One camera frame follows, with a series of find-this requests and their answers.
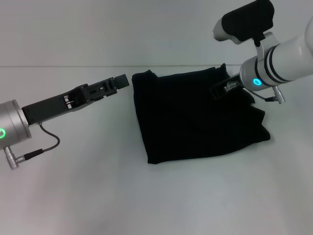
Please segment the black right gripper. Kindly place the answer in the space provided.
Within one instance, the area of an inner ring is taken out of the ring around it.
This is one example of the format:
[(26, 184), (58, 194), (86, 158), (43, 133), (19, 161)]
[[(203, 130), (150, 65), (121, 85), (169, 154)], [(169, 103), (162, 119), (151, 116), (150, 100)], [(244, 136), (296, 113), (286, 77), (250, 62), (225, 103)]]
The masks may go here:
[(236, 90), (241, 89), (242, 83), (240, 75), (236, 74), (223, 81), (214, 84), (210, 89), (210, 94), (215, 100), (220, 100), (229, 94), (234, 93)]

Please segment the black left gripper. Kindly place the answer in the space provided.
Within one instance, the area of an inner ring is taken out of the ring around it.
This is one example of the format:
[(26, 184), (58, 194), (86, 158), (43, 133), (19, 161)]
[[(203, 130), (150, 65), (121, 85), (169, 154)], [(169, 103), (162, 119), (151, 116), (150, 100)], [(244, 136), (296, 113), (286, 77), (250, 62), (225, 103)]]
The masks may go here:
[(86, 107), (88, 102), (96, 102), (116, 94), (117, 90), (129, 85), (126, 75), (123, 74), (91, 85), (83, 84), (66, 93), (22, 107), (22, 111), (31, 126), (78, 111)]

